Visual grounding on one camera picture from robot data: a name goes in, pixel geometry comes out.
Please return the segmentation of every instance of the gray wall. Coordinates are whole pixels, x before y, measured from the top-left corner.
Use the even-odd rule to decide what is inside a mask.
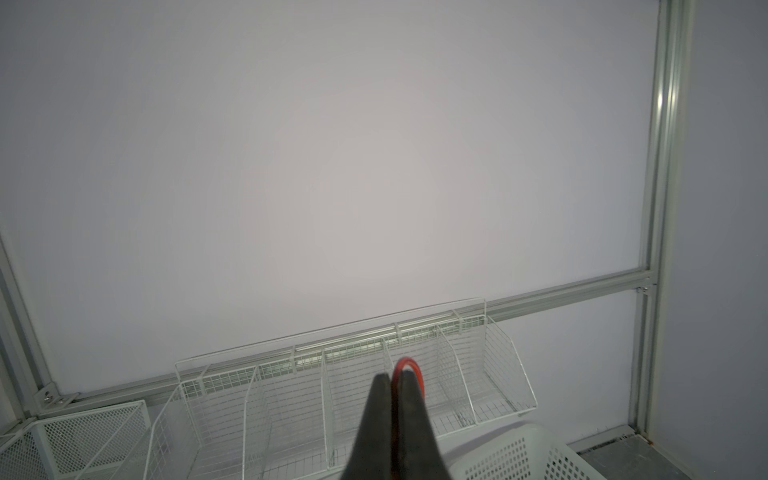
[[[637,266],[653,0],[3,9],[0,227],[65,392]]]
[[[768,5],[701,0],[651,438],[703,478],[765,478]]]

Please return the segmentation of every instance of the red wire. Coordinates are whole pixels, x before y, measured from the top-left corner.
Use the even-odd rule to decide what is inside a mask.
[[[414,359],[412,359],[409,356],[404,356],[400,360],[397,361],[397,365],[395,365],[395,371],[392,372],[392,387],[396,391],[397,389],[397,381],[400,378],[400,372],[402,372],[402,369],[405,367],[411,367],[413,369],[413,372],[416,374],[416,379],[419,381],[419,387],[422,389],[422,397],[424,396],[424,377],[422,377],[422,370],[419,368],[419,365],[416,363]]]

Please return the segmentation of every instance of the red rubber band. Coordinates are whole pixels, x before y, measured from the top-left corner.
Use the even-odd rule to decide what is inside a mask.
[[[419,381],[419,387],[422,389],[422,398],[424,397],[424,377],[422,377],[422,370],[419,368],[419,364],[416,363],[414,359],[412,359],[409,356],[404,356],[400,360],[397,361],[397,365],[395,365],[395,371],[392,372],[392,386],[396,389],[397,387],[397,381],[400,378],[400,372],[402,372],[402,369],[405,367],[411,367],[413,369],[413,372],[416,374],[416,379]]]

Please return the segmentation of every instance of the aluminum frame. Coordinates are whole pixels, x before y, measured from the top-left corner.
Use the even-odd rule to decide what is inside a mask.
[[[637,289],[637,321],[633,352],[631,405],[629,424],[647,434],[652,396],[655,336],[658,311],[659,281],[664,270],[664,245],[667,242],[665,223],[674,185],[670,172],[674,169],[674,149],[677,145],[680,94],[684,79],[684,59],[690,47],[690,11],[692,0],[662,0],[659,9],[653,106],[650,118],[644,210],[642,216],[642,246],[640,267],[589,280],[556,286],[488,304],[488,315],[497,322],[549,310],[571,303]],[[27,412],[41,417],[79,412],[120,402],[144,399],[148,405],[160,405],[178,384],[174,374],[158,376],[110,389],[87,392],[58,411],[43,412],[29,398],[50,384],[39,343],[35,337],[26,308],[5,248],[0,249],[0,330],[4,343],[10,343],[8,359],[12,364],[10,376],[20,387]]]

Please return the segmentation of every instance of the metal beam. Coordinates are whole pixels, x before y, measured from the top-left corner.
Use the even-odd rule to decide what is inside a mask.
[[[691,0],[663,0],[659,7],[659,27],[654,75],[654,105],[648,141],[646,198],[644,201],[644,245],[641,261],[654,272],[653,285],[638,299],[633,358],[629,423],[640,434],[647,434],[652,398],[654,356],[658,322],[659,282],[664,268],[667,243],[667,218],[673,195],[670,181],[677,167],[679,147],[680,96],[686,77],[692,27]]]
[[[569,283],[555,288],[539,290],[525,295],[510,296],[504,299],[488,303],[488,315],[495,321],[541,312],[558,306],[583,302],[599,296],[610,295],[625,290],[631,290],[651,285],[651,274],[646,270],[630,270],[623,273],[600,276],[590,280]],[[462,315],[471,314],[473,310],[462,310]],[[255,362],[256,359],[243,359],[241,363]],[[229,362],[228,369],[235,368],[237,364]],[[182,380],[193,379],[196,372],[182,375]],[[80,394],[80,396],[57,412],[42,414],[42,416],[60,415],[63,413],[80,412],[102,406],[113,405],[120,402],[143,399],[149,406],[159,405],[167,399],[178,385],[175,374],[157,376],[140,382],[128,383],[110,389],[99,390]]]

